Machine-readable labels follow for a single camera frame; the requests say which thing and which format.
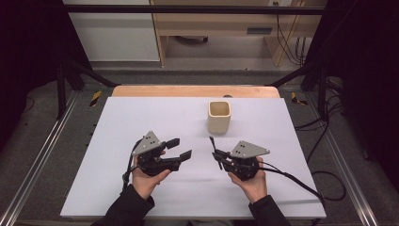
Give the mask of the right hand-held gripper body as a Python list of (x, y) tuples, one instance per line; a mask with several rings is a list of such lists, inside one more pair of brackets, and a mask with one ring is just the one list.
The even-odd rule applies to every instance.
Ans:
[(229, 152), (230, 157), (226, 159), (227, 164), (222, 167), (227, 172), (232, 172), (242, 181), (252, 179), (259, 170), (258, 156), (270, 154), (270, 151), (264, 147), (241, 140)]

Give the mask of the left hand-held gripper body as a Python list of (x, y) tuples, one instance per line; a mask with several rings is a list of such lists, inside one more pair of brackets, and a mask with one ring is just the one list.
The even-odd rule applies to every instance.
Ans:
[(155, 176), (163, 170), (177, 171), (182, 163), (180, 157), (162, 158), (167, 149), (166, 141), (161, 141), (153, 131), (149, 131), (139, 140), (132, 150), (141, 170), (149, 176)]

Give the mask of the beige square cup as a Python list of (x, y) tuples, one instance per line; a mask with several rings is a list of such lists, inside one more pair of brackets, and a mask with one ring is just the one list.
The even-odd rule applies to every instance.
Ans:
[(231, 105), (228, 102), (212, 101), (208, 104), (207, 129), (211, 134), (226, 134), (230, 122)]

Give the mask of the person's left hand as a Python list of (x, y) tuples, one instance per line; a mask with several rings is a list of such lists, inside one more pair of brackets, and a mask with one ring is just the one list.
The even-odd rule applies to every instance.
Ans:
[(139, 167), (136, 157), (134, 158), (134, 166), (135, 168), (132, 170), (132, 185), (138, 195), (144, 200), (147, 200), (155, 188), (170, 175), (169, 169), (165, 169), (155, 176), (147, 175)]

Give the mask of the person's right hand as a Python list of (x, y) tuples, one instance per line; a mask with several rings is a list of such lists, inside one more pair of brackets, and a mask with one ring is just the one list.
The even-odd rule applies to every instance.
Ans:
[[(258, 157), (258, 163), (262, 168), (263, 159), (261, 157)], [(255, 176), (247, 181), (240, 180), (232, 172), (229, 172), (228, 175), (231, 181), (243, 190), (251, 203), (255, 203), (267, 195), (266, 174), (263, 170), (259, 169)]]

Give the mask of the white board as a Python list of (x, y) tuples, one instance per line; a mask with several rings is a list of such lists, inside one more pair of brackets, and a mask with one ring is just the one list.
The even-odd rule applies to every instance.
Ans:
[[(231, 151), (241, 140), (270, 151), (264, 161), (280, 172), (266, 175), (269, 194), (287, 218), (325, 218), (313, 195), (309, 167), (281, 98), (230, 98), (231, 122), (215, 146)], [(149, 131), (160, 140), (179, 138), (174, 157), (191, 150), (191, 158), (152, 193), (148, 216), (161, 218), (250, 218), (243, 191), (220, 170), (212, 156), (207, 130), (207, 98), (110, 97), (97, 123), (83, 162), (61, 210), (64, 218), (105, 214), (122, 190), (131, 150)]]

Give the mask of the wooden table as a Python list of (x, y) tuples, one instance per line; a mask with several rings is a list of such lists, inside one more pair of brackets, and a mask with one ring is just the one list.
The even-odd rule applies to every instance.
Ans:
[(112, 97), (225, 97), (279, 98), (274, 87), (264, 86), (117, 86)]

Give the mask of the white cabinet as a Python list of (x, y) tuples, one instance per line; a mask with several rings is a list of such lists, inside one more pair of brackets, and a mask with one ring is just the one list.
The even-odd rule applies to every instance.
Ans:
[(88, 59), (159, 61), (150, 13), (70, 13)]

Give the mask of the light wooden desk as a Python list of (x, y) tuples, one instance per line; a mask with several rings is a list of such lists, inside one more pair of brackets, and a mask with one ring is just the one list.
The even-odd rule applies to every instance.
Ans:
[[(324, 7), (327, 0), (149, 0), (151, 5), (243, 6), (243, 7)], [(166, 58), (166, 38), (172, 36), (260, 36), (264, 38), (275, 66), (294, 51), (295, 37), (312, 38), (320, 16), (154, 14), (158, 50)]]

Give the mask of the black curtain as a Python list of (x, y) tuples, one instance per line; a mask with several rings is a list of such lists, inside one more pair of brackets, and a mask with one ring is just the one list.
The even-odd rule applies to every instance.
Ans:
[(343, 80), (343, 103), (365, 149), (399, 191), (399, 0), (327, 0), (308, 59)]
[(70, 15), (48, 6), (63, 0), (0, 0), (0, 151), (13, 133), (27, 94), (56, 79), (63, 59), (90, 63)]

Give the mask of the yellow-handled tool right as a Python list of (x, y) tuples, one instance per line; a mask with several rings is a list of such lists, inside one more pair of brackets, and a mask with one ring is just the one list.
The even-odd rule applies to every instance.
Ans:
[(291, 100), (292, 100), (292, 103), (294, 103), (294, 104), (308, 105), (307, 101), (298, 100), (297, 97), (296, 97), (295, 92), (291, 92)]

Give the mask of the yellow-handled tool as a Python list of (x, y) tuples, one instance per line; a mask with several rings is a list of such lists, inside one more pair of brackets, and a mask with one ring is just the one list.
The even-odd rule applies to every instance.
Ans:
[(102, 94), (102, 92), (100, 90), (95, 91), (93, 96), (92, 96), (92, 99), (91, 99), (91, 102), (90, 102), (89, 106), (95, 106), (97, 104), (101, 94)]
[(295, 92), (291, 92), (291, 100), (292, 100), (292, 103), (294, 103), (294, 104), (308, 105), (307, 101), (298, 100), (297, 97), (296, 97)]

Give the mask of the yellow-handled tool left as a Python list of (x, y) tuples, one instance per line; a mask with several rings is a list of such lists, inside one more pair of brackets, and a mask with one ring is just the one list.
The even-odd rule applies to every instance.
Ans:
[(92, 96), (92, 99), (91, 99), (91, 102), (90, 102), (89, 106), (95, 106), (97, 104), (101, 94), (102, 94), (102, 92), (100, 90), (95, 91), (93, 96)]

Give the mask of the aluminium floor rail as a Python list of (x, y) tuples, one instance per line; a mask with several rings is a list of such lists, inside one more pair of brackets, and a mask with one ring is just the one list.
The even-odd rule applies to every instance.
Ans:
[(35, 158), (31, 168), (25, 175), (23, 182), (17, 190), (8, 208), (0, 217), (0, 226), (13, 226), (18, 216), (20, 215), (27, 198), (29, 197), (35, 183), (37, 182), (42, 169), (44, 168), (48, 157), (51, 155), (56, 142), (62, 133), (75, 105), (80, 93), (78, 91), (72, 91), (70, 98), (66, 105), (65, 112), (61, 117), (56, 120), (50, 134), (46, 138), (45, 142), (40, 148), (40, 151)]
[(347, 194), (354, 205), (363, 226), (379, 226), (375, 214), (367, 202), (359, 183), (345, 161), (341, 149), (328, 128), (325, 133), (327, 149), (333, 159), (333, 162), (340, 173), (343, 183), (347, 189)]

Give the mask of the black metal frame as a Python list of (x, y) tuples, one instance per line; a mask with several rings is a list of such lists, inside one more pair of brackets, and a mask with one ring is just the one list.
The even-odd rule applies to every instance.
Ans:
[(320, 16), (327, 13), (323, 7), (243, 7), (243, 6), (178, 6), (178, 5), (58, 5), (48, 9), (65, 13), (102, 14), (204, 14), (204, 15), (272, 15)]

